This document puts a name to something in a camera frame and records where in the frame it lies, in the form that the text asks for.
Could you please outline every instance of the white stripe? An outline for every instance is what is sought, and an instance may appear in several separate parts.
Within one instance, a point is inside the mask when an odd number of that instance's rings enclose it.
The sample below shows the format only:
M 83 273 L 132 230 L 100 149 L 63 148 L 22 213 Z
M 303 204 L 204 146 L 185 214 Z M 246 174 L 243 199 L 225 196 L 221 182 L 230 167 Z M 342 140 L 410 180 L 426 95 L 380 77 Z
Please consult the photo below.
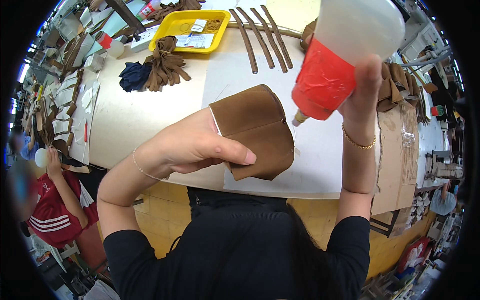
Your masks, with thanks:
M 33 219 L 30 220 L 30 222 L 34 225 L 37 225 L 38 227 L 40 228 L 49 228 L 49 227 L 55 227 L 55 226 L 58 226 L 58 225 L 61 225 L 63 223 L 67 223 L 69 222 L 70 219 L 66 218 L 66 219 L 63 219 L 62 221 L 60 222 L 57 222 L 57 223 L 51 223 L 51 224 L 48 224 L 48 225 L 40 225 L 38 224 L 37 222 L 35 222 Z
M 48 219 L 48 220 L 42 221 L 42 220 L 39 220 L 39 219 L 35 218 L 34 216 L 31 216 L 31 218 L 32 218 L 33 220 L 37 221 L 38 223 L 50 223 L 50 222 L 55 222 L 55 221 L 62 220 L 63 218 L 66 218 L 66 217 L 68 217 L 68 215 L 63 215 L 63 216 L 59 216 L 58 218 Z
M 84 185 L 82 184 L 82 182 L 79 180 L 80 182 L 80 197 L 78 200 L 80 200 L 80 205 L 82 207 L 89 207 L 90 204 L 93 203 L 93 199 L 92 199 L 92 196 L 90 196 L 90 194 L 88 193 L 87 189 L 84 187 Z
M 57 230 L 60 230 L 60 229 L 62 229 L 62 228 L 65 228 L 65 227 L 67 227 L 67 226 L 70 226 L 70 222 L 68 222 L 67 224 L 64 224 L 64 225 L 62 225 L 62 226 L 60 226 L 60 227 L 56 227 L 56 228 L 52 228 L 52 229 L 40 229 L 40 228 L 38 228 L 37 226 L 35 226 L 35 224 L 33 224 L 32 222 L 30 222 L 30 224 L 32 224 L 32 226 L 33 226 L 36 230 L 41 231 L 41 232 L 57 231 Z

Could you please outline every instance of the white plastic bottle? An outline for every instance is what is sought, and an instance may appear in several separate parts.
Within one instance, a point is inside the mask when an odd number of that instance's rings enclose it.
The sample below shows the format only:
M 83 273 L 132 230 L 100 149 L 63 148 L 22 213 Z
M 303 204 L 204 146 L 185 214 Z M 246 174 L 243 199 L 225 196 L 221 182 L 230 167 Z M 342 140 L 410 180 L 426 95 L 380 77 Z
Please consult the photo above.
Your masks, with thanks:
M 357 63 L 369 54 L 386 59 L 404 34 L 402 14 L 390 0 L 322 0 L 292 91 L 297 115 L 326 120 L 355 87 Z M 293 123 L 298 126 L 303 120 L 296 116 Z
M 140 21 L 145 20 L 151 14 L 153 14 L 154 12 L 158 11 L 161 8 L 160 4 L 161 4 L 160 0 L 151 0 L 147 5 L 145 5 L 137 13 L 135 17 L 137 17 L 137 19 L 139 19 Z
M 123 54 L 125 47 L 120 41 L 111 38 L 103 31 L 98 32 L 95 35 L 95 41 L 102 46 L 111 57 L 119 57 Z

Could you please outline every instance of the navy fabric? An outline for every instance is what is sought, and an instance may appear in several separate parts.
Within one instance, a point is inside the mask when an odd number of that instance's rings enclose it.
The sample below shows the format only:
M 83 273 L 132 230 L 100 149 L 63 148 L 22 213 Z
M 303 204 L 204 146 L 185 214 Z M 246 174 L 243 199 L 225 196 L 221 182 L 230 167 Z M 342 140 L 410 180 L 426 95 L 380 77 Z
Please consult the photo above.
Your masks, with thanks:
M 125 69 L 120 73 L 120 86 L 126 92 L 132 90 L 141 90 L 148 80 L 148 75 L 152 67 L 149 65 L 142 65 L 137 62 L 126 62 Z

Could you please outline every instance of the red shirt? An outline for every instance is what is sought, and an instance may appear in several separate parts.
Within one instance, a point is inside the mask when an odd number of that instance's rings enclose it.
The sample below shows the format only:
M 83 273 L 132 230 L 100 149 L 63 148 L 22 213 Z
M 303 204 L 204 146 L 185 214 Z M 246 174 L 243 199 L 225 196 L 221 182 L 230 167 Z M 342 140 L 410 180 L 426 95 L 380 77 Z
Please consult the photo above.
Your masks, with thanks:
M 73 241 L 80 234 L 98 221 L 96 203 L 82 186 L 77 176 L 70 171 L 63 171 L 63 177 L 80 201 L 88 224 L 82 228 L 77 217 L 72 215 L 63 203 L 60 194 L 48 178 L 43 174 L 37 179 L 38 203 L 27 224 L 47 244 L 55 248 L 63 248 L 65 244 Z

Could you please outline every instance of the power strip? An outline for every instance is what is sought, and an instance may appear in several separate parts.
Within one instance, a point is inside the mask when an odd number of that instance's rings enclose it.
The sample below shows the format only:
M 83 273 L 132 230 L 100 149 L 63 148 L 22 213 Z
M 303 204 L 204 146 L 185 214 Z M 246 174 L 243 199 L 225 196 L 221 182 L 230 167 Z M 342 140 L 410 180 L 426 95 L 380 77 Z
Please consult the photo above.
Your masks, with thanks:
M 147 29 L 147 31 L 139 34 L 140 40 L 137 42 L 135 38 L 132 41 L 131 49 L 133 52 L 139 52 L 143 49 L 147 49 L 150 41 L 153 39 L 156 30 L 160 25 Z

